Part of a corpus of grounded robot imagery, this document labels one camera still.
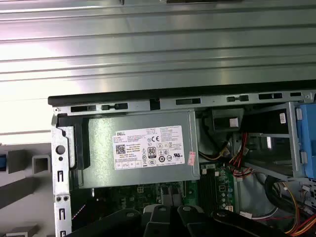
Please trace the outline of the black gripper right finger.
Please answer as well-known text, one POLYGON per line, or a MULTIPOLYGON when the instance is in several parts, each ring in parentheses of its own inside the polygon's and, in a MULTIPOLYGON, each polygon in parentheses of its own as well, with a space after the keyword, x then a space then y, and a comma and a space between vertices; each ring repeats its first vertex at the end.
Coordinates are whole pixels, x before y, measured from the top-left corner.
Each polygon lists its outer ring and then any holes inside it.
POLYGON ((183 225, 192 237, 286 237, 279 229, 248 219, 234 212, 220 209, 210 216, 195 206, 178 208, 183 225))

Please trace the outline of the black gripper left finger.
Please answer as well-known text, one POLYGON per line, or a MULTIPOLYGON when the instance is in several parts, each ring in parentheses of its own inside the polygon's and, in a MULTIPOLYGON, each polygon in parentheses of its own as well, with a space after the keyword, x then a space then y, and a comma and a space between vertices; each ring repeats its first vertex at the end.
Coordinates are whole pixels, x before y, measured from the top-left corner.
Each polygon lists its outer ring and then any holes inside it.
POLYGON ((155 205, 152 212, 141 214, 127 208, 82 227, 68 237, 168 237, 170 208, 155 205))

